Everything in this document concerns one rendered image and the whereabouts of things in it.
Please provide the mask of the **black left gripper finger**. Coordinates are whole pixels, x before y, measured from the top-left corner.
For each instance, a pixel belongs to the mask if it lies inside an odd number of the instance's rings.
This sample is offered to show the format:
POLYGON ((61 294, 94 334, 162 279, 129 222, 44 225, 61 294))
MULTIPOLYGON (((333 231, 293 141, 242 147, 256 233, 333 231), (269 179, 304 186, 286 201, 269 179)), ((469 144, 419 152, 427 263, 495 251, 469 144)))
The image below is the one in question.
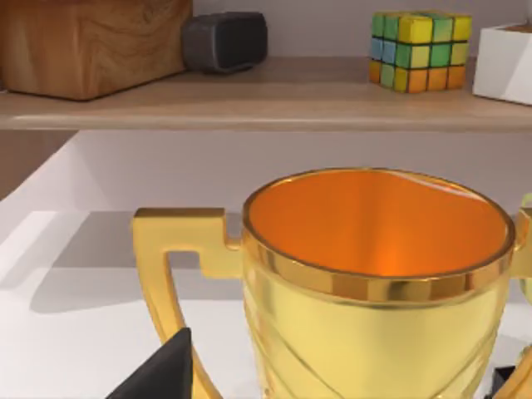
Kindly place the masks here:
POLYGON ((192 399, 191 331, 181 328, 105 399, 192 399))

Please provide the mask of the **gold trophy cup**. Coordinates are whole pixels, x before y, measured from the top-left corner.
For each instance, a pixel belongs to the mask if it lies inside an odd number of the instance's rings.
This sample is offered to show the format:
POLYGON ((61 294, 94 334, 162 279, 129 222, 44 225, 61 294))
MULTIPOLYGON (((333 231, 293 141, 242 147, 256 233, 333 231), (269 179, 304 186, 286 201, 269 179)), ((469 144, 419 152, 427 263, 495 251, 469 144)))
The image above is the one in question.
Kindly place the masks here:
POLYGON ((160 340, 185 326, 167 256, 238 278, 261 399, 472 399, 509 282, 532 303, 532 195, 516 216, 463 185, 383 168, 286 176, 219 208, 144 208, 132 235, 160 340))

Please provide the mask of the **wooden shelf board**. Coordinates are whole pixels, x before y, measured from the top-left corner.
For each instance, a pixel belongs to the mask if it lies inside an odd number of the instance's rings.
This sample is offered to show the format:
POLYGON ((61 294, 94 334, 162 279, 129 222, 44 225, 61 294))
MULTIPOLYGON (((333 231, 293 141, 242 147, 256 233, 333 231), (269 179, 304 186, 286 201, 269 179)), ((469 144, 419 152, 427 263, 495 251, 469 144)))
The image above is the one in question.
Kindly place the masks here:
POLYGON ((93 101, 0 94, 0 130, 532 133, 532 107, 454 91, 401 94, 367 61, 271 58, 231 76, 179 74, 93 101))

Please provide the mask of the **dark grey rounded box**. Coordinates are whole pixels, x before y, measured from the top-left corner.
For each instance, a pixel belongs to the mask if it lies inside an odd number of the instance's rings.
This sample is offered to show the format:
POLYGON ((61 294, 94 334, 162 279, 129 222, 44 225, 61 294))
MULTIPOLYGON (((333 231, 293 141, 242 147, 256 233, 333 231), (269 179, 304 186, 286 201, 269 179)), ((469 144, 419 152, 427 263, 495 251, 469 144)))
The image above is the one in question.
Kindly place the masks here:
POLYGON ((189 71, 233 74, 268 56, 268 25, 260 12, 219 12, 192 17, 181 29, 189 71))

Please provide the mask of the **wooden block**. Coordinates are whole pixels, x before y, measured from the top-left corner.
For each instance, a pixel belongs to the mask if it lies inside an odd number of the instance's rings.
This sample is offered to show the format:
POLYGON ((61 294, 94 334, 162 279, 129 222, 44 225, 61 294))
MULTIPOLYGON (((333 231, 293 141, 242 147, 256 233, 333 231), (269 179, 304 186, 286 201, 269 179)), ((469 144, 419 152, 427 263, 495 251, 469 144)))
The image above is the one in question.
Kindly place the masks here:
POLYGON ((192 0, 0 0, 9 91, 91 100, 185 69, 192 0))

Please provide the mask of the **black trophy base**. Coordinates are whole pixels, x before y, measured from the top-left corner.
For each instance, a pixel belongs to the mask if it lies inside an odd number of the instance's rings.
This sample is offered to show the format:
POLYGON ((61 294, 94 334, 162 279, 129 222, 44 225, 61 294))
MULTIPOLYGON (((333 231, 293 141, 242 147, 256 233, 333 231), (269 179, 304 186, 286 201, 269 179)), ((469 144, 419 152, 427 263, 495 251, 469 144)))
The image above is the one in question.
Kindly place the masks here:
POLYGON ((515 366, 496 367, 493 371, 491 382, 491 395, 494 396, 510 378, 515 366))

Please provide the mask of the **coloured puzzle cube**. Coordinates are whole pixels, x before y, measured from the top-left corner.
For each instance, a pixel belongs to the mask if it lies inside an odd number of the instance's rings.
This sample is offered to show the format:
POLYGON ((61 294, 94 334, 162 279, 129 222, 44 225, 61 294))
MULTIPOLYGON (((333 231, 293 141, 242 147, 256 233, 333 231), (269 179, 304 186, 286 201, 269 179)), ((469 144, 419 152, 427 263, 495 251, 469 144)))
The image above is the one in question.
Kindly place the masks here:
POLYGON ((437 10, 372 15, 369 81, 402 93, 463 87, 472 17, 437 10))

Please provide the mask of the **white square plant pot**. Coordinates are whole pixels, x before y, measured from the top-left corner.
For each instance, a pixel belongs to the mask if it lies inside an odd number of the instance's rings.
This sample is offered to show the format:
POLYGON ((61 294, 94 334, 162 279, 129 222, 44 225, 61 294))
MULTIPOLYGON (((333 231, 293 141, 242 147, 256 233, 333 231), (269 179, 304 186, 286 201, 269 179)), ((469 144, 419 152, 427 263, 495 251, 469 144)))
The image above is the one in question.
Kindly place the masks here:
POLYGON ((532 22, 480 30, 472 92, 532 106, 532 22))

